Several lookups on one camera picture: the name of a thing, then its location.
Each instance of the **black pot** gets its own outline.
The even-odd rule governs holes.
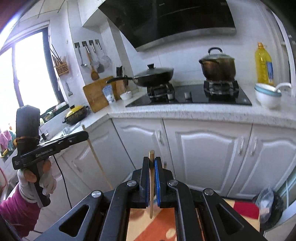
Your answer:
[[[156,87],[167,84],[173,77],[173,68],[154,68],[154,64],[148,64],[148,70],[138,73],[134,78],[118,77],[107,80],[107,84],[117,80],[132,80],[137,86]]]
[[[67,123],[69,125],[74,125],[77,122],[83,120],[87,115],[88,106],[77,106],[72,105],[70,107],[71,111],[65,117],[63,123]]]

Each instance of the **copper pot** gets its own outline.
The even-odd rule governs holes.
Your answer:
[[[211,54],[217,49],[221,54]],[[233,81],[236,70],[234,58],[223,54],[222,49],[213,47],[208,50],[209,55],[199,60],[202,66],[202,73],[208,81]]]

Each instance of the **cabinet handle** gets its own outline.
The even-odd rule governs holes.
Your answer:
[[[77,169],[78,172],[82,172],[82,170],[72,161],[73,166]]]
[[[242,137],[241,147],[239,148],[239,156],[242,154],[243,148],[244,148],[244,137]]]
[[[161,140],[161,131],[160,131],[160,130],[158,131],[158,141],[160,142],[160,144],[161,144],[162,146],[164,146],[164,144],[163,144],[163,142],[162,142],[162,140]]]
[[[254,156],[254,154],[255,154],[256,147],[257,147],[257,141],[258,141],[258,138],[255,137],[255,144],[254,144],[254,148],[253,148],[253,150],[252,150],[252,152],[251,152],[251,156]]]

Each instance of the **pot lid handle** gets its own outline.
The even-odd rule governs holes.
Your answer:
[[[147,66],[149,69],[154,69],[154,64],[148,64]]]
[[[222,49],[220,49],[219,47],[212,47],[212,48],[210,48],[210,49],[208,50],[208,53],[211,54],[211,51],[214,50],[214,49],[218,49],[218,50],[221,52],[221,54],[223,54]]]

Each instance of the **frying pan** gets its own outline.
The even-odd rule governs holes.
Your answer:
[[[148,70],[138,73],[134,78],[117,77],[107,80],[107,84],[117,80],[132,80],[137,86],[156,87],[167,84],[173,77],[173,68],[154,68],[154,64],[148,64]]]

